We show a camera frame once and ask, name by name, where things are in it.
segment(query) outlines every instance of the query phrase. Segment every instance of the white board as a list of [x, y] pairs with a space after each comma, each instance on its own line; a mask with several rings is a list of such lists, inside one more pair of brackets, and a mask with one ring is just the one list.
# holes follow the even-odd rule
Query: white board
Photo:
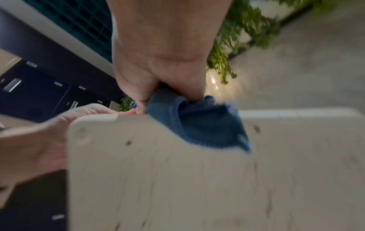
[[69, 133], [69, 228], [363, 231], [365, 118], [315, 114], [240, 113], [250, 156], [189, 145], [148, 116], [83, 117]]

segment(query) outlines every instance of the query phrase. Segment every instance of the floor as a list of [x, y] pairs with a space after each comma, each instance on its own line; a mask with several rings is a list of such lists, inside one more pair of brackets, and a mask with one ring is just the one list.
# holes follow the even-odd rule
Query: floor
[[310, 12], [284, 27], [267, 49], [230, 61], [238, 75], [210, 93], [238, 109], [354, 107], [365, 112], [365, 2]]

